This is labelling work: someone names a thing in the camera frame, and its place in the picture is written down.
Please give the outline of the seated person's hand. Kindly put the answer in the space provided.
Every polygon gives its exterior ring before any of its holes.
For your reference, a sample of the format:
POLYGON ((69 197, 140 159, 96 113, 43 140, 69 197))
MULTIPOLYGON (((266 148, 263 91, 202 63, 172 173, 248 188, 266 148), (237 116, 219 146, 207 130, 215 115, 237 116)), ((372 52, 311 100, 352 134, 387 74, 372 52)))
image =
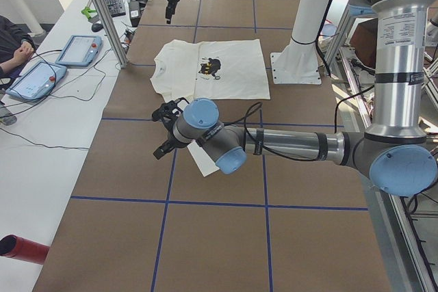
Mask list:
POLYGON ((21 65, 32 58, 34 54, 34 48, 28 41, 23 41, 21 46, 14 52, 14 62, 17 65, 21 65))

